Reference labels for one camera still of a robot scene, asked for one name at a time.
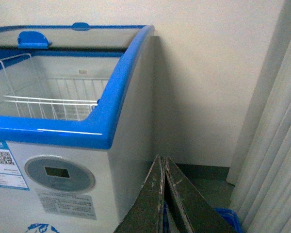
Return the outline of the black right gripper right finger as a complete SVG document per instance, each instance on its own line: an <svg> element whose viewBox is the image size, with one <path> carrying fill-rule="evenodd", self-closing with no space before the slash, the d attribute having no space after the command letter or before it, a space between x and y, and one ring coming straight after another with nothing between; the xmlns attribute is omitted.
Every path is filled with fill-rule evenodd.
<svg viewBox="0 0 291 233"><path fill-rule="evenodd" d="M165 200L181 233L235 233L204 199L180 168L166 157Z"/></svg>

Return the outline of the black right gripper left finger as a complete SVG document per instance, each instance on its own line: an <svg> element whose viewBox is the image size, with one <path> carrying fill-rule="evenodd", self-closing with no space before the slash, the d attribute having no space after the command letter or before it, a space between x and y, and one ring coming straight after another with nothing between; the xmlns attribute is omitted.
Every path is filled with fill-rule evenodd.
<svg viewBox="0 0 291 233"><path fill-rule="evenodd" d="M140 193L116 233L162 233L164 217L165 165L156 156Z"/></svg>

